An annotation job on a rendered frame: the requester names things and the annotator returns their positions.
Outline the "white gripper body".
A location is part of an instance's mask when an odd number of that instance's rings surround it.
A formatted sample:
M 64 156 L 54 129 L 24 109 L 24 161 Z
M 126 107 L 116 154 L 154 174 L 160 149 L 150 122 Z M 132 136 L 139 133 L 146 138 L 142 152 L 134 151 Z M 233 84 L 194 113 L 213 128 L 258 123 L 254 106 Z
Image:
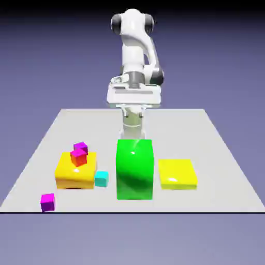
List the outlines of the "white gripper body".
M 139 84 L 139 88 L 130 88 L 128 83 L 110 83 L 107 91 L 107 103 L 111 106 L 143 105 L 156 108 L 161 104 L 161 87 Z

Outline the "small purple cube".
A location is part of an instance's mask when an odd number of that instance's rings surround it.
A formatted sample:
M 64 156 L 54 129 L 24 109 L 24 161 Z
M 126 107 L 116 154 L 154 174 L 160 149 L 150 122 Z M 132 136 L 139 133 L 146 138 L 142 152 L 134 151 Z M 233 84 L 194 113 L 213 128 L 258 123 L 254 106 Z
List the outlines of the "small purple cube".
M 73 149 L 74 150 L 77 150 L 77 149 L 81 149 L 83 150 L 86 154 L 88 154 L 89 150 L 88 150 L 88 146 L 85 142 L 78 142 L 78 143 L 75 143 L 73 145 Z
M 42 212 L 54 211 L 55 210 L 54 193 L 41 195 L 40 205 Z

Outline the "small red cube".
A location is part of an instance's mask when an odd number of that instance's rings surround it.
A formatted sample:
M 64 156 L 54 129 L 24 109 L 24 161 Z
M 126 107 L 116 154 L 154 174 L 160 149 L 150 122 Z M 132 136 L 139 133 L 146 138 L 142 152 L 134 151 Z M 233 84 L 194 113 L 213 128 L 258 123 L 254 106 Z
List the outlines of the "small red cube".
M 82 149 L 76 149 L 70 152 L 72 163 L 76 166 L 82 166 L 87 163 L 87 153 Z

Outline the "small cyan cube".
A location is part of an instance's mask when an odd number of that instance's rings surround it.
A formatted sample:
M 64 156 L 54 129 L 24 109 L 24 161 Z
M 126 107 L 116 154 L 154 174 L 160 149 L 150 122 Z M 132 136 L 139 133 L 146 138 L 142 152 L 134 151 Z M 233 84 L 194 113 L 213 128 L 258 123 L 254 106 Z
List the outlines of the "small cyan cube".
M 98 170 L 95 174 L 95 186 L 96 187 L 107 187 L 109 181 L 109 174 L 107 171 Z

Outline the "large green box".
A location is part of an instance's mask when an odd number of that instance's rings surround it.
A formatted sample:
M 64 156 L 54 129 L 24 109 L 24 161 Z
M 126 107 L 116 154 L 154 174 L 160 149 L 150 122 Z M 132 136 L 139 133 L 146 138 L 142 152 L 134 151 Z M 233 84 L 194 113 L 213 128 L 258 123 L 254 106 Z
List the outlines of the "large green box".
M 119 139 L 115 165 L 118 200 L 153 199 L 154 151 L 151 139 Z

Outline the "large yellow box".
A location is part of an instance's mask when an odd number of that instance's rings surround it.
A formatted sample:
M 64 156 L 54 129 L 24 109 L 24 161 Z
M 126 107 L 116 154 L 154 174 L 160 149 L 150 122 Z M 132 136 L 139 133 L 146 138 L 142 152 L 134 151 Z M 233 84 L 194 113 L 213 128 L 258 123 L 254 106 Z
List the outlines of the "large yellow box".
M 197 188 L 197 176 L 190 159 L 160 159 L 158 169 L 162 189 Z

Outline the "large orange box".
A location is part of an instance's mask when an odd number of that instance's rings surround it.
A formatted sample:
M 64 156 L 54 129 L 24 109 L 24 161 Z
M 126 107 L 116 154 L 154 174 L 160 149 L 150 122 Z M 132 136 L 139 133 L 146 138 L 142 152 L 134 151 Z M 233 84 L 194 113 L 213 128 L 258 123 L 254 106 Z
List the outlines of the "large orange box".
M 93 189 L 95 173 L 97 171 L 97 153 L 90 152 L 87 163 L 76 167 L 70 158 L 69 152 L 62 153 L 55 169 L 57 189 Z

